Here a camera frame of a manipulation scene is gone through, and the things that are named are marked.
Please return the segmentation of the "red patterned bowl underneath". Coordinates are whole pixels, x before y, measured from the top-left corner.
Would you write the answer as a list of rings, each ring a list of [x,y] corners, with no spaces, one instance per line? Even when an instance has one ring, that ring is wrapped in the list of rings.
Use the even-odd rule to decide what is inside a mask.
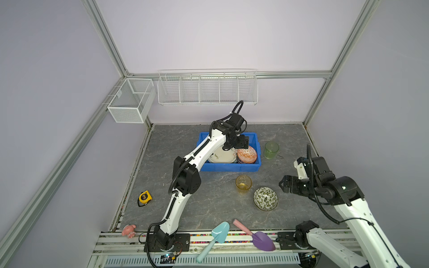
[[[249,146],[247,149],[238,149],[236,157],[240,164],[254,164],[258,159],[258,154],[253,147]]]

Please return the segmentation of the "cream floral plate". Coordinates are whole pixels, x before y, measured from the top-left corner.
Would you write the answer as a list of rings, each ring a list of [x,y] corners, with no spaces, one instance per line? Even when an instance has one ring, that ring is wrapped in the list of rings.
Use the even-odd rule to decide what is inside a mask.
[[[228,151],[218,148],[208,159],[209,163],[232,164],[237,161],[237,149],[231,148]]]

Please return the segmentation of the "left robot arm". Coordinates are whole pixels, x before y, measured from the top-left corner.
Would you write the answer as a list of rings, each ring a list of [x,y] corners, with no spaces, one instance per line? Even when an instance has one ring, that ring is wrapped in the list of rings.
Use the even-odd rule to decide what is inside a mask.
[[[146,254],[153,268],[157,265],[150,255],[150,243],[155,242],[162,250],[173,247],[175,234],[185,205],[201,186],[200,170],[209,157],[219,148],[248,149],[249,138],[243,135],[247,121],[240,115],[244,101],[240,100],[224,118],[212,121],[208,136],[193,151],[176,157],[173,164],[172,182],[168,188],[170,201],[160,222],[149,225],[146,232]]]

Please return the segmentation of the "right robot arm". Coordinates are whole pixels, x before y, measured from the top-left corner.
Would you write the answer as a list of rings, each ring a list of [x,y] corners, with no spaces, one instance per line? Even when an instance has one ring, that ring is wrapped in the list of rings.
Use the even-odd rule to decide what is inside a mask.
[[[297,175],[286,175],[279,182],[285,193],[315,202],[334,224],[347,224],[363,251],[359,255],[329,236],[318,224],[305,221],[296,225],[294,242],[300,249],[314,248],[341,268],[407,268],[373,216],[364,193],[348,176],[336,177],[326,160],[307,155],[294,162]]]

